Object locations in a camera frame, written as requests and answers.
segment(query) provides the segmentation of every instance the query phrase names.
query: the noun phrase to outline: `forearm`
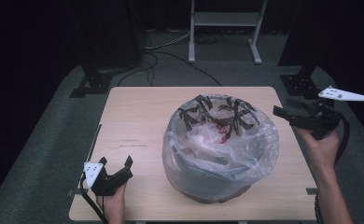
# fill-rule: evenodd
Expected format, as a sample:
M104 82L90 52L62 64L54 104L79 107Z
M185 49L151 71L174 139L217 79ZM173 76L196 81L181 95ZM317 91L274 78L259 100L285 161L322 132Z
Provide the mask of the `forearm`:
M324 223L353 223L334 170L321 175L317 179L317 184L319 208Z

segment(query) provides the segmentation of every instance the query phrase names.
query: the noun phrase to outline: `plastic liner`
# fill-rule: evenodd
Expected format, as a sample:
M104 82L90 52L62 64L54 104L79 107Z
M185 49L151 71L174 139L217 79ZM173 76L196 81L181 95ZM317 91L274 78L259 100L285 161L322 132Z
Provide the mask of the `plastic liner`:
M223 203L269 175L278 148L273 122L250 103L199 95L171 116L162 161L175 189L201 203Z

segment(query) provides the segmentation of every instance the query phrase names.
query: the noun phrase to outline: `white metal frame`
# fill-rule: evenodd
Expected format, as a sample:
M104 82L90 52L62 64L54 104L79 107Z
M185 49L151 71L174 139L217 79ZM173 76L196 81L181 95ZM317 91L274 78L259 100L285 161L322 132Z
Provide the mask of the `white metal frame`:
M256 46L259 30L264 17L264 11L268 0L263 0L260 12L196 12L195 0L191 0L190 11L190 41L189 41L189 62L194 63L194 30L196 26L254 26L255 32L252 39L249 39L249 47L256 64L262 64L258 48Z

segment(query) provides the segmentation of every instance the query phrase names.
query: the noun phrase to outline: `dark wall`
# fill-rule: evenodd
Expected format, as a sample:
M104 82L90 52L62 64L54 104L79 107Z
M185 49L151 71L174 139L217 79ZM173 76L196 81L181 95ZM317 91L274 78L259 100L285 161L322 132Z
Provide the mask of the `dark wall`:
M64 10L64 1L0 0L0 185L78 65Z
M304 0L279 65L318 66L339 89L364 94L364 0ZM364 103L349 103L364 126Z

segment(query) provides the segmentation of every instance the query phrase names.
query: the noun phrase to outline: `clear plastic bag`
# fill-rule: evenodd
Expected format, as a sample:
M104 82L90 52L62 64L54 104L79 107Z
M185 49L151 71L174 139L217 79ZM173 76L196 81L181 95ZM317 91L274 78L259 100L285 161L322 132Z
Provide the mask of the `clear plastic bag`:
M199 95L171 116L162 160L171 185L202 203L238 197L269 175L278 132L263 112L226 95Z

